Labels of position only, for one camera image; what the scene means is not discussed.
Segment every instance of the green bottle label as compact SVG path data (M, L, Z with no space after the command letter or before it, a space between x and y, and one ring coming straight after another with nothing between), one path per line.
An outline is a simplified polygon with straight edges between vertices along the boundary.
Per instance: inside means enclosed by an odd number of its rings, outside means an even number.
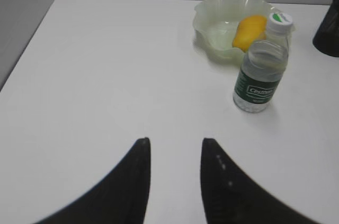
M241 69L237 83L235 84L235 92L240 98L250 103L264 104L272 98L279 81L258 81L247 76Z

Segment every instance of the bowl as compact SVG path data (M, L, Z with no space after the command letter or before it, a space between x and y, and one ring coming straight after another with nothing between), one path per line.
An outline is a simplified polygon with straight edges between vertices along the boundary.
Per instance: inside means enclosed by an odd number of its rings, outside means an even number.
M222 57L243 55L232 42L239 22L252 15L268 17L280 12L264 0L204 0L195 8L193 27L205 40L207 47Z

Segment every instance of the plastic bottle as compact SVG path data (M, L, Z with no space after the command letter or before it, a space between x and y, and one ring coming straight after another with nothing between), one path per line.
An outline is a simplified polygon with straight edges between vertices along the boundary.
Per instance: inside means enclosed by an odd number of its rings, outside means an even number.
M291 28L291 16L272 13L267 21L266 39L251 44L233 93L240 109L256 113L268 106L286 69Z

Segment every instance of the mango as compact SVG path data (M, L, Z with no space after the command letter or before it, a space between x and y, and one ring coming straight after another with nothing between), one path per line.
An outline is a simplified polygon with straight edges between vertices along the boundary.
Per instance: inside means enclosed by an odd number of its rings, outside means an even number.
M266 22L267 19L261 15L253 15L241 20L232 46L246 52L252 42L265 31Z

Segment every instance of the bottle cap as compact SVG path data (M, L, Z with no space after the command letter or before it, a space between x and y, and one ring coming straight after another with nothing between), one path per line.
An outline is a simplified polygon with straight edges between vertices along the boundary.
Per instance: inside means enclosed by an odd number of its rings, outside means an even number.
M278 35L287 35L293 26L292 17L283 12L271 13L267 21L266 30Z

